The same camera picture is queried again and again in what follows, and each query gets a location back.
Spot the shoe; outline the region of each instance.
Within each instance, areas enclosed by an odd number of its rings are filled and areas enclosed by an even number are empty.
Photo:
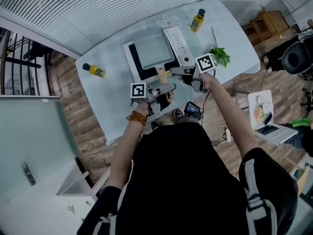
[[[268,70],[269,68],[271,68],[271,65],[272,65],[272,63],[269,62],[269,63],[266,65],[266,69]]]
[[[264,61],[264,63],[268,63],[268,62],[269,62],[268,56],[265,55],[265,56],[263,57],[263,61]]]
[[[154,131],[154,130],[156,130],[157,128],[160,128],[161,125],[160,125],[159,122],[157,122],[157,121],[154,120],[154,121],[152,121],[152,122],[150,123],[150,127],[151,127],[152,131]]]
[[[184,114],[182,113],[182,111],[180,109],[177,108],[174,110],[174,118],[176,121],[183,116],[184,116]]]

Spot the hand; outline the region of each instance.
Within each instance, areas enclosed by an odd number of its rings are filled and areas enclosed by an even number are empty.
[[[200,79],[204,82],[204,87],[209,90],[211,89],[212,82],[215,81],[215,78],[209,73],[202,73]]]
[[[146,100],[143,100],[135,109],[135,111],[147,117],[149,116],[148,106],[149,106],[148,102]]]

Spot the tabletop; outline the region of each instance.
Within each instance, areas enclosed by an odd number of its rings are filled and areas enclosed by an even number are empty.
[[[225,83],[241,73],[251,74],[260,70],[260,60],[250,41],[221,1],[204,0],[183,5],[181,8],[190,23],[200,8],[206,11],[204,22],[195,34],[199,40],[202,54],[208,53],[214,43],[211,29],[213,27],[219,47],[224,47],[230,56],[231,63],[227,65],[227,69],[216,69],[216,78],[221,83]],[[158,15],[164,18],[164,15],[170,14],[174,10],[177,8]],[[134,83],[134,79],[122,45],[133,41],[135,35],[146,30],[149,27],[148,19],[141,20],[115,33],[76,61],[80,81],[94,114],[107,137],[107,144],[123,135],[128,123],[126,117],[132,110],[130,84]],[[82,68],[84,63],[105,69],[106,77],[100,78],[89,74]],[[175,100],[161,114],[151,118],[151,120],[181,107],[201,95],[194,92],[191,86],[178,81],[177,77],[169,76],[168,78],[169,82],[175,83],[177,86],[174,91]]]

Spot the black shirt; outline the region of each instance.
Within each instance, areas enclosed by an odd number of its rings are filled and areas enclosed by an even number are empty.
[[[262,149],[254,158],[260,195],[275,206],[278,234],[289,229],[297,185]],[[120,190],[107,187],[78,234],[92,234],[100,216],[117,212],[116,234],[248,234],[244,164],[233,177],[197,123],[163,126],[138,143],[134,167],[120,209]],[[102,225],[98,234],[108,234]]]
[[[302,138],[302,146],[303,149],[309,154],[310,157],[313,157],[313,145],[312,145],[312,139],[313,139],[313,130],[311,130],[310,126],[304,127],[304,135]]]

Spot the yellow bottle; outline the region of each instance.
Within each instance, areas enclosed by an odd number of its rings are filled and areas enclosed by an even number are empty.
[[[194,17],[190,26],[190,29],[193,32],[197,32],[200,29],[200,26],[203,23],[204,14],[205,14],[205,10],[200,9],[198,14]]]
[[[106,76],[106,71],[100,69],[96,65],[83,64],[83,69],[88,71],[92,75],[96,75],[100,77]]]

